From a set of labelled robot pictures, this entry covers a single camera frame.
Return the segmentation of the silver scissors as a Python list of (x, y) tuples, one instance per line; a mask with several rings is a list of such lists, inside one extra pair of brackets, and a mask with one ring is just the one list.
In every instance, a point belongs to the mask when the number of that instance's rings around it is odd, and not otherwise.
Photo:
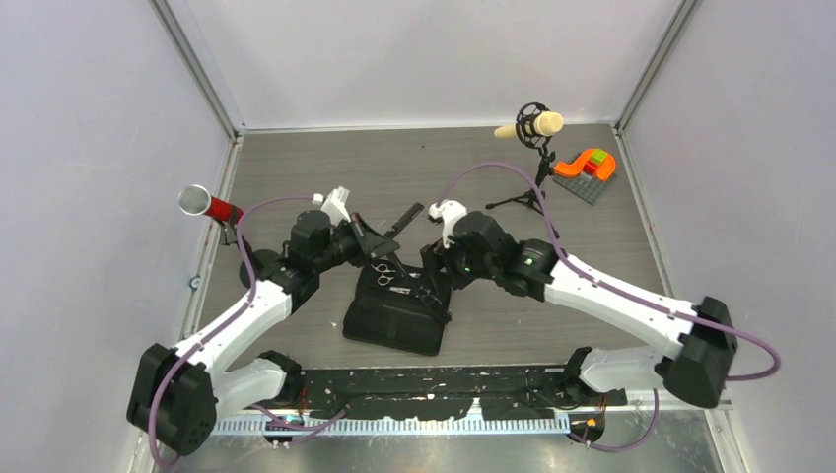
[(437, 307), (443, 305), (443, 302), (439, 299), (432, 287), (419, 285), (411, 290), (411, 295), (421, 304), (424, 304), (428, 307)]
[(388, 262), (373, 263), (371, 269), (377, 273), (376, 282), (382, 288), (397, 286), (399, 281), (402, 281), (404, 277), (412, 276), (409, 272), (404, 272), (395, 266), (390, 266)]

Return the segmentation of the black zip tool case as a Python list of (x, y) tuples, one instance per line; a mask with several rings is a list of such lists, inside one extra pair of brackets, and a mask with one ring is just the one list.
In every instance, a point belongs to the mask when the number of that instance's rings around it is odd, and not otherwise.
[[(364, 267), (358, 278), (354, 300), (343, 318), (342, 335), (349, 339), (394, 350), (435, 357), (439, 354), (446, 325), (437, 321), (424, 305), (409, 295), (409, 288), (400, 281), (397, 286), (382, 288), (377, 285), (377, 273), (371, 265), (387, 262), (378, 259)], [(423, 269), (405, 266), (413, 277)], [(450, 311), (453, 293), (445, 273), (438, 276), (436, 292)]]

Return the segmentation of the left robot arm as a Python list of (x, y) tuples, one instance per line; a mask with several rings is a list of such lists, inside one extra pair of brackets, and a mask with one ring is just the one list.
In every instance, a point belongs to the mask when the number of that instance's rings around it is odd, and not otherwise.
[(408, 224), (397, 222), (381, 234), (357, 213), (300, 214), (282, 252), (252, 253), (258, 266), (236, 305), (176, 345), (154, 344), (141, 355), (127, 422), (152, 443), (186, 456), (217, 422), (252, 404), (271, 400), (280, 408), (294, 406), (303, 392), (297, 362), (275, 351), (240, 369), (232, 370), (232, 362), (296, 312), (318, 290), (322, 273), (345, 263), (362, 267), (398, 251), (395, 238)]

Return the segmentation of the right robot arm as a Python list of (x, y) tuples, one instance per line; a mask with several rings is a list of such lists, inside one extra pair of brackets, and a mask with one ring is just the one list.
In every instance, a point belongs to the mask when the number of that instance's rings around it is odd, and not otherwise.
[(512, 296), (578, 310), (643, 341), (628, 349), (578, 349), (562, 379), (572, 402), (588, 404), (621, 388), (662, 388), (699, 408), (719, 405), (738, 348), (725, 303), (643, 290), (549, 241), (515, 240), (494, 218), (456, 201), (432, 205), (429, 219), (442, 227), (431, 252), (455, 289), (490, 280)]

